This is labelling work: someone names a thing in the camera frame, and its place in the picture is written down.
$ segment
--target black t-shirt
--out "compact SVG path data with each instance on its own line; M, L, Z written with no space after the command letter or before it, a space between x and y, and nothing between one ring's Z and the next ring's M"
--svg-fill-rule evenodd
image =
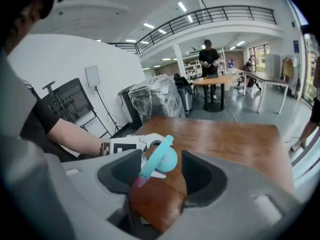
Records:
M74 155L46 137L60 117L53 113L50 108L42 102L32 87L28 86L28 89L36 97L36 104L24 123L20 137L34 142L41 147L45 153L58 156L61 162L77 160Z
M208 64L214 63L219 58L220 57L216 49L210 49L210 50L203 49L199 52L199 61L208 62ZM203 75L214 74L214 73L217 73L216 71L218 71L218 69L213 65L210 67L202 66Z

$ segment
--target round wooden table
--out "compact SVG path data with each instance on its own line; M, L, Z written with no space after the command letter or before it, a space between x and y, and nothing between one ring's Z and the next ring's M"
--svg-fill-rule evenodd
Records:
M196 80L193 80L193 84L197 86L203 86L204 90L204 110L208 112L220 112L225 109L225 84L231 83L234 80L234 76L231 75L219 75L219 77L216 78L208 78L208 77L202 77L198 78ZM213 86L214 85L221 85L221 105L216 106L214 105L214 95L213 95ZM207 88L208 86L211 86L211 105L208 106L208 93Z

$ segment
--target white desk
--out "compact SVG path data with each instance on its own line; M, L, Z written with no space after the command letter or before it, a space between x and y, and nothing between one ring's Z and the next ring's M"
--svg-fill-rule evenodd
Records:
M258 107L258 113L260 113L261 111L261 105L264 101L265 98L265 92L266 92L266 85L274 85L274 86L284 86L285 90L284 90L284 94L283 94L283 99L282 99L282 103L281 103L281 107L280 110L278 112L278 114L281 113L281 110L284 106L285 100L286 100L286 96L287 96L287 92L288 92L288 87L289 84L285 81L282 81L281 79L278 79L274 76L268 75L264 72L244 72L244 88L243 88L243 95L246 95L246 83L247 83L247 76L254 78L260 82L262 82L262 93L261 93L261 98L260 98L260 102L259 102L259 107Z

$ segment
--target wooden table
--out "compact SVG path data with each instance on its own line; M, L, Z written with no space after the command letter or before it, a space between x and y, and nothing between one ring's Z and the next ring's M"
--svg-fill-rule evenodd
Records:
M279 78L276 78L274 76L271 76L271 75L268 75L267 73L265 72L248 72L248 71L245 71L244 72L244 85L246 85L246 82L247 82L247 76L250 77L250 78L254 78L258 81L261 81L262 82L262 91L261 91L261 98L260 98L260 102L259 102L259 106L258 106L258 113L260 113L261 111L261 105L263 103L263 100L265 98L265 93L266 93L266 85L274 85L274 86L284 86L285 89L284 89L284 93L283 93L283 99L282 99L282 103L281 103L281 106L280 106L280 110L278 112L278 114L281 113L281 110L284 106L284 103L285 103L285 100L286 100L286 97L287 97L287 92L288 92L288 87L289 87L289 83L279 79ZM246 88L243 88L243 95L246 95Z
M166 174L165 179L151 178L135 190L130 202L161 232L166 231L181 214L187 196L186 182L181 173L182 150L256 168L284 190L294 192L291 161L275 125L153 116L136 132L137 135L151 133L173 136L178 164Z
M194 85L202 86L204 89L204 110L208 112L220 112L225 109L225 84L231 83L234 77L231 75L220 75L216 78L208 78L202 77L198 78L193 81ZM221 84L221 105L219 108L213 106L214 104L214 95L213 95L213 86ZM207 86L211 86L211 104L212 106L208 107L208 93L207 93Z

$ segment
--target black cap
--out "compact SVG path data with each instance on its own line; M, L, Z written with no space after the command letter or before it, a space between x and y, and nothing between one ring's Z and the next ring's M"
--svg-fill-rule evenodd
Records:
M212 45L211 41L209 39L204 40L204 45L205 46L210 46Z

